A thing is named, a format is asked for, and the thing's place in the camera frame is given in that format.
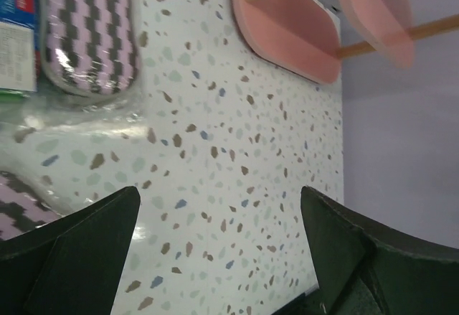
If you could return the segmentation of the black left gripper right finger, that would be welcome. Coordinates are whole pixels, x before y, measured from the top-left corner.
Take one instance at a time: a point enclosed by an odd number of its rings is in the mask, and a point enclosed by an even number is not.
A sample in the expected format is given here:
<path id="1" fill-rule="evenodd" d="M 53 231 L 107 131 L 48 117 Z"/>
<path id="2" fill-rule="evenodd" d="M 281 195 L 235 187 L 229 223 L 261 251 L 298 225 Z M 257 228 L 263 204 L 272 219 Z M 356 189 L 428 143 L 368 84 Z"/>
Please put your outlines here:
<path id="1" fill-rule="evenodd" d="M 458 249 L 392 229 L 301 190 L 301 214 L 327 314 L 457 314 Z"/>

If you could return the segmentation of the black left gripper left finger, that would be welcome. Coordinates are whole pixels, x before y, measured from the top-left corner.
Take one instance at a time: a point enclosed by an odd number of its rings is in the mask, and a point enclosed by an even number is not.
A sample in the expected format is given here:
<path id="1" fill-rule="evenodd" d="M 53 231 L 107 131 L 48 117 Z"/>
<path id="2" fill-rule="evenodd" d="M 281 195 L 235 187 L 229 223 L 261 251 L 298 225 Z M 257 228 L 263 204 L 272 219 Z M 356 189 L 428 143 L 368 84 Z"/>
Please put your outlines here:
<path id="1" fill-rule="evenodd" d="M 140 205 L 124 187 L 1 242 L 1 313 L 109 314 Z"/>

